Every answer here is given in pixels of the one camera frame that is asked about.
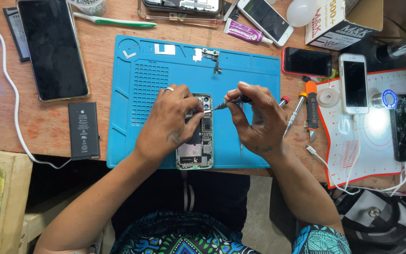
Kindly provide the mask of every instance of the hand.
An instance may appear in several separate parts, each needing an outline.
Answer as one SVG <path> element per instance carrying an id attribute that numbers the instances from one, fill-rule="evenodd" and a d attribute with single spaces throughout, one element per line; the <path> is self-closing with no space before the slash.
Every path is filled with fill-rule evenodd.
<path id="1" fill-rule="evenodd" d="M 225 101 L 240 93 L 252 99 L 252 125 L 245 118 L 239 105 L 228 103 L 233 123 L 244 146 L 264 158 L 269 164 L 272 159 L 285 156 L 283 135 L 286 130 L 287 114 L 278 105 L 268 88 L 239 81 L 238 88 L 228 91 Z"/>
<path id="2" fill-rule="evenodd" d="M 159 90 L 134 148 L 144 159 L 158 163 L 192 137 L 204 115 L 203 105 L 187 85 L 171 84 L 169 87 L 174 91 Z M 186 124 L 184 118 L 192 109 L 197 113 Z"/>

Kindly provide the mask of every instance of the phone frame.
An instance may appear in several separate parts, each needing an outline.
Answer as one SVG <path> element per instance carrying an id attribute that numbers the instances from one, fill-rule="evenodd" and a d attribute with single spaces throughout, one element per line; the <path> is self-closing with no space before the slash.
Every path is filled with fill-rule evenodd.
<path id="1" fill-rule="evenodd" d="M 20 9 L 20 7 L 19 7 L 20 2 L 28 2 L 28 1 L 50 1 L 50 0 L 17 0 L 16 1 L 17 8 Z M 74 24 L 73 11 L 71 9 L 70 3 L 67 2 L 67 1 L 65 3 L 67 4 L 69 18 L 70 18 L 70 21 L 71 21 L 71 26 L 72 26 L 72 30 L 73 30 L 73 34 L 74 34 L 74 39 L 75 39 L 77 49 L 78 49 L 78 55 L 79 55 L 79 59 L 80 59 L 79 63 L 81 65 L 81 67 L 82 67 L 82 72 L 84 74 L 84 79 L 85 79 L 85 83 L 86 83 L 86 86 L 87 86 L 87 94 L 86 95 L 73 96 L 73 97 L 66 97 L 66 98 L 56 98 L 56 99 L 51 99 L 51 100 L 42 100 L 42 98 L 40 97 L 40 91 L 39 91 L 38 85 L 37 85 L 37 78 L 35 76 L 34 66 L 32 65 L 32 61 L 30 61 L 31 62 L 31 68 L 32 68 L 32 74 L 34 76 L 34 80 L 35 80 L 35 84 L 36 84 L 36 88 L 37 88 L 38 99 L 41 102 L 53 102 L 53 101 L 61 101 L 61 100 L 67 100 L 67 99 L 78 99 L 78 98 L 85 98 L 85 97 L 88 97 L 88 96 L 91 95 L 89 81 L 88 81 L 88 78 L 87 78 L 86 69 L 84 67 L 84 60 L 82 59 L 81 46 L 79 45 L 78 33 L 77 33 L 77 30 L 76 30 L 76 26 Z M 19 15 L 20 15 L 21 27 L 23 28 L 23 31 L 24 31 L 23 19 L 21 17 L 20 11 L 19 11 Z M 24 39 L 25 39 L 26 45 L 27 45 L 26 34 L 24 34 Z M 29 47 L 27 47 L 27 51 L 28 51 L 29 55 L 31 56 L 31 52 L 29 51 Z"/>
<path id="2" fill-rule="evenodd" d="M 308 74 L 308 73 L 299 73 L 299 72 L 290 72 L 290 71 L 286 71 L 285 70 L 285 63 L 286 63 L 286 59 L 288 58 L 288 55 L 286 54 L 286 49 L 287 48 L 294 48 L 294 47 L 284 47 L 282 50 L 282 54 L 281 54 L 281 71 L 287 74 L 294 74 L 294 75 L 304 75 L 304 76 L 309 76 L 309 77 L 315 77 L 315 78 L 330 78 L 331 74 L 332 74 L 332 68 L 330 67 L 330 75 L 329 76 L 318 76 L 318 75 L 313 75 L 313 74 Z M 320 52 L 320 51 L 312 51 L 312 50 L 307 50 L 307 49 L 301 49 L 301 48 L 295 48 L 295 49 L 300 49 L 300 50 L 306 50 L 309 52 L 318 52 L 318 53 L 324 53 L 324 52 Z"/>
<path id="3" fill-rule="evenodd" d="M 367 80 L 367 66 L 366 58 L 364 55 L 354 55 L 344 53 L 339 56 L 339 81 L 341 85 L 341 107 L 342 112 L 348 115 L 363 115 L 369 113 L 369 92 L 368 92 L 368 80 Z M 364 63 L 364 83 L 366 84 L 366 106 L 365 107 L 347 107 L 346 102 L 346 87 L 344 83 L 344 61 L 362 62 Z"/>
<path id="4" fill-rule="evenodd" d="M 267 3 L 270 8 L 272 8 L 289 26 L 286 29 L 286 31 L 281 35 L 280 39 L 278 41 L 276 41 L 265 29 L 262 28 L 262 26 L 260 26 L 245 10 L 245 6 L 247 5 L 248 2 L 250 2 L 251 0 L 239 0 L 239 2 L 237 3 L 237 7 L 240 10 L 240 12 L 242 12 L 242 14 L 244 14 L 248 20 L 250 20 L 259 30 L 261 30 L 262 33 L 264 33 L 265 35 L 267 35 L 267 37 L 269 39 L 271 39 L 273 41 L 273 43 L 277 46 L 277 47 L 282 47 L 283 45 L 285 45 L 286 41 L 288 40 L 288 38 L 290 37 L 290 35 L 292 34 L 292 32 L 294 31 L 294 27 L 292 27 L 288 21 L 281 16 L 277 10 L 275 10 L 268 2 L 264 1 L 265 3 Z"/>
<path id="5" fill-rule="evenodd" d="M 212 101 L 212 96 L 210 95 L 210 94 L 205 94 L 205 93 L 193 93 L 193 95 L 194 96 L 198 96 L 198 97 L 207 97 L 208 98 L 208 101 L 207 101 L 207 103 L 206 102 L 203 102 L 203 106 L 205 105 L 205 104 L 207 104 L 208 105 L 208 108 L 205 108 L 205 110 L 206 109 L 212 109 L 212 106 L 213 106 L 213 101 Z M 207 169 L 211 169 L 213 166 L 214 166 L 214 124 L 213 124 L 213 122 L 214 122 L 214 115 L 212 114 L 212 112 L 210 113 L 211 114 L 211 165 L 208 165 L 207 167 L 204 167 L 204 166 L 198 166 L 198 167 L 190 167 L 190 168 L 183 168 L 180 164 L 179 164 L 179 156 L 178 156 L 178 149 L 176 149 L 175 150 L 175 159 L 176 159 L 176 162 L 175 162 L 175 164 L 176 164 L 176 168 L 178 169 L 178 170 L 207 170 Z"/>

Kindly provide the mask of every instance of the tattoo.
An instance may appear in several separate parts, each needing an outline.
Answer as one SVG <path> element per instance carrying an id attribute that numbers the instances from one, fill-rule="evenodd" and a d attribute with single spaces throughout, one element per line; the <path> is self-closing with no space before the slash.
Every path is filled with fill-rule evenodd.
<path id="1" fill-rule="evenodd" d="M 260 153 L 269 152 L 269 151 L 272 151 L 272 146 L 264 147 L 264 148 L 261 148 L 261 147 L 256 146 L 256 147 L 255 147 L 255 151 L 256 151 L 256 152 L 260 152 Z"/>
<path id="2" fill-rule="evenodd" d="M 181 139 L 181 135 L 180 135 L 180 130 L 181 130 L 181 128 L 178 128 L 178 130 L 171 131 L 169 134 L 167 134 L 166 141 L 168 142 L 169 137 L 171 136 L 170 142 L 172 142 L 172 144 L 174 144 L 175 146 L 181 144 L 182 139 Z"/>

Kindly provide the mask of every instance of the smartphone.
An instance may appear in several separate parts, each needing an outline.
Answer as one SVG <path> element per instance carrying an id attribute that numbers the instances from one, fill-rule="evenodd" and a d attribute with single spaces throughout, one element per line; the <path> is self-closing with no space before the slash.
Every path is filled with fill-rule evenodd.
<path id="1" fill-rule="evenodd" d="M 285 45 L 294 31 L 294 28 L 265 0 L 239 0 L 237 7 L 279 47 Z"/>
<path id="2" fill-rule="evenodd" d="M 391 110 L 392 145 L 394 159 L 406 161 L 406 95 L 397 95 L 398 103 Z"/>
<path id="3" fill-rule="evenodd" d="M 281 71 L 289 74 L 328 78 L 332 75 L 332 55 L 313 50 L 285 47 Z"/>
<path id="4" fill-rule="evenodd" d="M 203 104 L 204 109 L 212 109 L 212 97 L 209 94 L 193 94 Z M 189 110 L 185 122 L 195 114 Z M 214 141 L 212 134 L 212 112 L 205 113 L 192 138 L 176 150 L 176 167 L 179 170 L 210 169 L 214 165 Z"/>
<path id="5" fill-rule="evenodd" d="M 70 4 L 66 0 L 17 3 L 40 101 L 90 95 Z"/>
<path id="6" fill-rule="evenodd" d="M 220 0 L 143 0 L 145 8 L 162 12 L 218 15 L 222 7 Z"/>
<path id="7" fill-rule="evenodd" d="M 349 115 L 369 113 L 366 59 L 362 55 L 339 56 L 342 112 Z"/>

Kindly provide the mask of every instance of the black battery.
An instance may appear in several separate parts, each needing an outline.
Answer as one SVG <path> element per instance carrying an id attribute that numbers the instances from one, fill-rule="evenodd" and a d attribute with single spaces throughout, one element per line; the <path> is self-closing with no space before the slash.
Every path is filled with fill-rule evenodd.
<path id="1" fill-rule="evenodd" d="M 100 158 L 97 103 L 68 104 L 71 160 Z"/>

